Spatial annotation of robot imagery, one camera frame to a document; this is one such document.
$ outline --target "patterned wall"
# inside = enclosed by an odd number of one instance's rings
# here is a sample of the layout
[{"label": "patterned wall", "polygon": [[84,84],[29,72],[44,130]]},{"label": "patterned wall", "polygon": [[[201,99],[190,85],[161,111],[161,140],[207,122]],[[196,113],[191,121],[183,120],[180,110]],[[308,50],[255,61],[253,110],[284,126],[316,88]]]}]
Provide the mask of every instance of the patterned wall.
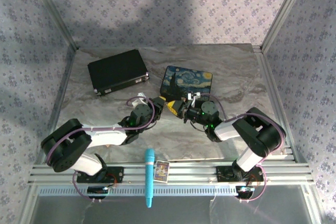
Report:
[{"label": "patterned wall", "polygon": [[260,45],[283,0],[54,0],[79,47]]},{"label": "patterned wall", "polygon": [[40,0],[0,3],[0,223],[14,223],[70,55]]},{"label": "patterned wall", "polygon": [[336,221],[336,0],[297,0],[267,57],[297,148]]}]

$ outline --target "starry night painting print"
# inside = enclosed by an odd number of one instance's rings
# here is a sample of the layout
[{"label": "starry night painting print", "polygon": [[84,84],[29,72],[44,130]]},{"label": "starry night painting print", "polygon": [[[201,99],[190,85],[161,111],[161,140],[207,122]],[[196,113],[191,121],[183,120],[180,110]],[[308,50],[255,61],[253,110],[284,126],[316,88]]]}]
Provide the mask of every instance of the starry night painting print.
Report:
[{"label": "starry night painting print", "polygon": [[167,102],[187,97],[188,92],[210,93],[212,73],[168,66],[164,75],[160,94]]}]

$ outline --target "small card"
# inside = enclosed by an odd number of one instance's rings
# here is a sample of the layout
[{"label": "small card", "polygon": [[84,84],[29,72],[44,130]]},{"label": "small card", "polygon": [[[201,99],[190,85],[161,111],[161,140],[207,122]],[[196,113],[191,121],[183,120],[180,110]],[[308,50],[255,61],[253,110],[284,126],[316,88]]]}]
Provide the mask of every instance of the small card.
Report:
[{"label": "small card", "polygon": [[156,161],[154,181],[167,183],[168,172],[169,172],[169,162],[159,160]]}]

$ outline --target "blue microphone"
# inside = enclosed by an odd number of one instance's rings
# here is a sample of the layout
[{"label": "blue microphone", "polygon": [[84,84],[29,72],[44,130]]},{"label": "blue microphone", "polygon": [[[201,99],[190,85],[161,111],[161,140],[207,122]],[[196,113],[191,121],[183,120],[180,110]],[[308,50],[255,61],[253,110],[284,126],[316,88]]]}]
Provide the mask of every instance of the blue microphone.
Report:
[{"label": "blue microphone", "polygon": [[145,153],[146,181],[145,197],[148,208],[152,207],[152,198],[154,192],[154,149],[147,149]]}]

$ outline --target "marble-patterned surface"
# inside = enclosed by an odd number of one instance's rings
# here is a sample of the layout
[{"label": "marble-patterned surface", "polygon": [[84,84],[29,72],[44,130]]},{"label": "marble-patterned surface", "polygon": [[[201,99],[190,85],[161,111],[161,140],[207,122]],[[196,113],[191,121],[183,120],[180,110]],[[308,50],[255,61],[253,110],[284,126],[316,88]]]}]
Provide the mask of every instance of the marble-patterned surface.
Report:
[{"label": "marble-patterned surface", "polygon": [[[260,76],[257,59],[250,44],[200,45],[188,47],[140,48],[149,70],[146,83],[97,97],[92,88],[87,64],[132,48],[82,49],[76,53],[58,126],[70,118],[83,124],[111,125],[131,112],[125,101],[144,92],[147,97],[159,95],[166,67],[174,65],[213,73],[211,93],[222,102],[228,117],[256,106],[274,118],[266,87]],[[89,153],[102,155],[106,162],[143,161],[146,148],[154,148],[157,159],[230,158],[235,159],[246,147],[240,138],[213,143],[205,133],[183,124],[167,108],[157,125],[140,134],[126,146],[99,146]]]}]

